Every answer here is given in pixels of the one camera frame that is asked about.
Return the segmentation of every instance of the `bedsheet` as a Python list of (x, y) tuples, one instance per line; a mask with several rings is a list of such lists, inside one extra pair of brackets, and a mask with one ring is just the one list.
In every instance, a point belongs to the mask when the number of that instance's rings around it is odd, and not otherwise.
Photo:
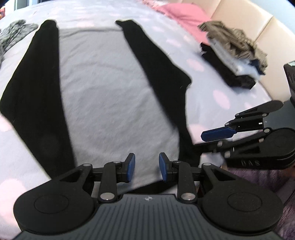
[[(188, 129), (194, 142), (200, 142), (202, 131), (221, 127), (234, 114), (270, 100), (257, 83), (251, 90), (229, 88), (218, 73), (200, 55), (199, 43), (175, 21), (134, 0), (57, 0), (16, 10), (0, 20), (0, 28), (17, 19), (41, 25), (55, 19), (60, 29), (119, 29), (115, 21), (133, 19), (146, 34), (192, 79), (186, 92)], [(0, 96), (25, 54), (34, 32), (12, 47), (0, 68)], [(250, 133), (239, 133), (234, 138)], [(36, 163), (30, 151), (5, 118), (0, 115), (0, 239), (11, 239), (19, 233), (13, 217), (17, 197), (46, 181), (49, 177)], [(151, 165), (157, 165), (157, 159)], [(220, 165), (219, 154), (204, 154), (201, 162)], [(101, 167), (98, 162), (94, 167)], [(159, 172), (149, 182), (135, 179), (138, 187), (160, 179)]]

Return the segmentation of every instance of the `silver screw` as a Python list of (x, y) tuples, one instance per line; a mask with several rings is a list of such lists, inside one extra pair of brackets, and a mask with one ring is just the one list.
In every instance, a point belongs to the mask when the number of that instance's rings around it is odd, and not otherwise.
[(196, 195), (193, 194), (193, 193), (191, 193), (191, 192), (186, 192), (186, 193), (184, 193), (184, 194), (181, 195), (181, 198), (183, 200), (190, 201), (190, 200), (194, 200), (196, 198)]
[(112, 200), (115, 197), (115, 195), (111, 192), (104, 192), (100, 195), (100, 198), (102, 200)]
[(226, 151), (226, 152), (224, 153), (224, 157), (225, 157), (225, 158), (229, 158), (229, 157), (230, 157), (230, 151)]

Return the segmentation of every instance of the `padded headboard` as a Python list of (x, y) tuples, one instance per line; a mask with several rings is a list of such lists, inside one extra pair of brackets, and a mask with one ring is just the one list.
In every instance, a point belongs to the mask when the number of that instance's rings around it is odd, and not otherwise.
[(248, 0), (177, 0), (194, 3), (204, 9), (212, 20), (228, 27), (243, 29), (268, 54), (266, 75), (261, 84), (271, 98), (286, 101), (290, 98), (283, 65), (295, 60), (295, 34), (273, 15)]

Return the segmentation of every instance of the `pink cloth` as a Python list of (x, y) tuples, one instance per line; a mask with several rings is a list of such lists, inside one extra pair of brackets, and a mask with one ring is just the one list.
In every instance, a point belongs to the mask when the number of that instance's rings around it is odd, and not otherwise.
[(153, 5), (156, 11), (164, 13), (166, 16), (177, 21), (186, 29), (198, 42), (209, 45), (206, 32), (202, 32), (198, 25), (203, 22), (211, 21), (204, 10), (195, 4), (189, 3), (170, 3), (163, 6)]

